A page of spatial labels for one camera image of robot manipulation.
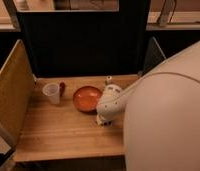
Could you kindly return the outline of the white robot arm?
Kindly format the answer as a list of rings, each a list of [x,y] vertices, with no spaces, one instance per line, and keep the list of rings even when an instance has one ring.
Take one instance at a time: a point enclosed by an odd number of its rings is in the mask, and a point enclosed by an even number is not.
[[[125,89],[106,85],[97,122],[120,113],[127,171],[200,171],[200,40]]]

